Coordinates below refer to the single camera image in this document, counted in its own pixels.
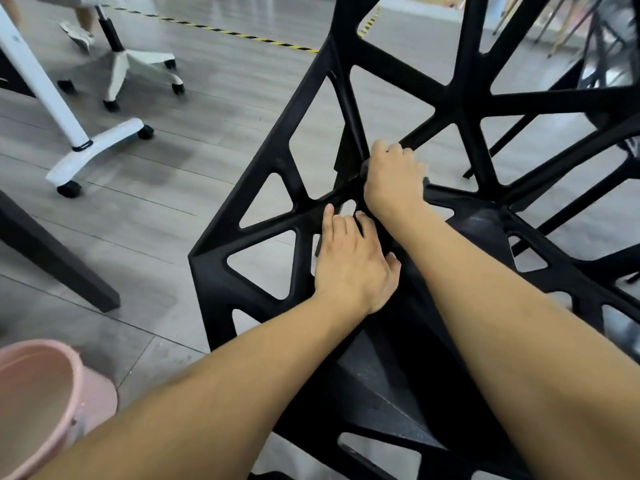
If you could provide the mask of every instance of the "pink bucket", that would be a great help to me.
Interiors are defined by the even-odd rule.
[[[117,407],[110,380],[68,345],[27,340],[0,349],[0,479],[34,474]]]

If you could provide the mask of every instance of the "forearm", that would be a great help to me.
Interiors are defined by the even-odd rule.
[[[244,480],[286,405],[361,318],[311,298],[213,351],[36,478]]]
[[[395,227],[474,380],[534,473],[640,475],[637,455],[621,447],[640,443],[640,368],[427,205]]]

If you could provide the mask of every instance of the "hazard tape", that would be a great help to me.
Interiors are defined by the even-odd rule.
[[[141,11],[138,11],[138,10],[131,10],[129,8],[122,8],[122,7],[116,7],[116,6],[110,6],[110,5],[102,5],[102,6],[103,7],[107,7],[107,8],[111,8],[112,10],[124,11],[126,13],[133,13],[134,15],[142,15],[142,16],[146,16],[147,18],[155,18],[157,20],[162,20],[164,22],[177,23],[178,25],[185,25],[187,27],[193,27],[193,28],[196,28],[196,29],[208,30],[208,31],[211,31],[211,32],[218,32],[218,33],[225,34],[225,35],[233,35],[234,37],[242,37],[242,38],[247,39],[247,40],[256,40],[258,42],[268,43],[270,45],[277,45],[279,47],[292,48],[293,50],[301,50],[303,52],[310,52],[311,54],[317,54],[318,53],[318,49],[316,49],[316,48],[308,48],[308,47],[304,47],[302,45],[294,45],[292,43],[286,43],[286,42],[280,42],[280,41],[277,41],[277,40],[271,40],[269,38],[256,37],[255,35],[247,35],[247,34],[243,34],[243,33],[240,33],[240,32],[233,32],[233,31],[230,31],[230,30],[218,29],[218,28],[215,28],[215,27],[210,27],[208,25],[203,25],[201,23],[187,22],[186,20],[176,20],[175,18],[172,18],[170,16],[156,15],[155,13],[142,13]],[[377,10],[374,13],[374,15],[367,21],[367,23],[365,23],[363,29],[358,31],[358,35],[360,37],[364,37],[364,35],[370,30],[371,26],[376,21],[376,19],[377,19],[379,14],[380,14],[380,8],[377,8]]]

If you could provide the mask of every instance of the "person's foot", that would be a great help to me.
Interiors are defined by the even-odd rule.
[[[61,22],[60,28],[69,35],[71,40],[78,44],[78,47],[84,50],[87,54],[89,53],[94,42],[93,34],[91,32],[87,32],[80,27],[74,27],[69,22]]]

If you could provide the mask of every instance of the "wooden floor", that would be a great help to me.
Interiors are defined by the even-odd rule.
[[[213,27],[319,48],[332,0],[114,0]],[[103,315],[73,292],[0,246],[0,345],[53,337],[80,350],[90,367],[118,386],[121,407],[208,352],[187,254],[267,136],[314,55],[239,37],[108,10],[124,44],[175,53],[187,94],[144,80],[125,83],[122,112],[102,108],[108,61],[97,34],[91,57],[79,53],[58,28],[72,13],[19,0],[25,39],[52,79],[71,77],[80,94],[66,96],[87,133],[130,116],[156,129],[151,141],[132,139],[106,152],[79,176],[84,195],[67,200],[46,184],[47,170],[68,143],[35,100],[0,93],[0,188],[121,294],[122,307]],[[436,79],[452,76],[460,26],[383,10],[366,38]],[[485,34],[483,49],[492,43]],[[523,44],[494,84],[496,93],[548,88],[572,54],[546,58],[547,48]],[[370,143],[398,140],[433,109],[363,70],[352,82]],[[492,143],[516,118],[488,118]],[[312,196],[333,183],[333,158],[343,120],[328,82],[291,141]],[[580,114],[542,116],[496,158],[510,182],[591,131]],[[460,137],[447,128],[419,151],[434,183],[473,189]],[[523,213],[537,224],[610,172],[623,158],[608,150],[574,170]],[[572,255],[596,258],[640,241],[631,206],[636,181],[623,185],[552,234]],[[291,208],[282,182],[270,179],[243,224]],[[286,295],[294,237],[283,234],[230,258],[230,265],[274,296]],[[524,256],[524,262],[531,257]],[[245,330],[252,319],[237,317]],[[415,461],[368,444],[374,460],[399,479],[415,478]],[[327,478],[281,438],[270,439],[258,470],[280,468],[300,480]]]

